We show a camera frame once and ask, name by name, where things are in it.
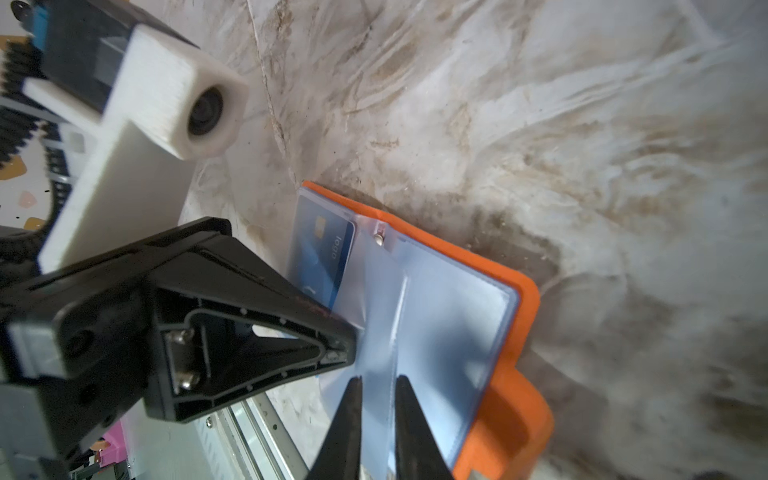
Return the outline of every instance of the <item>white marble countertop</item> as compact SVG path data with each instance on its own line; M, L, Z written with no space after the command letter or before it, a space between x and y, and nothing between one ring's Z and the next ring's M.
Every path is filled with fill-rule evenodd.
M281 270L315 180L528 274L519 366L557 422L536 478L768 471L764 4L136 3L252 87L184 220ZM316 379L270 398L311 465Z

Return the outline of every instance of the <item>metal screw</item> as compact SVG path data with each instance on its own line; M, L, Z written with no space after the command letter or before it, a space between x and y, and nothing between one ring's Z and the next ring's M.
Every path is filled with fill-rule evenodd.
M345 362L346 352L339 352L336 350L328 350L325 358L321 363L333 363L333 362Z
M197 372L176 372L176 378L183 390L192 390L200 383L200 373Z
M171 330L165 334L169 342L187 345L194 338L194 329Z

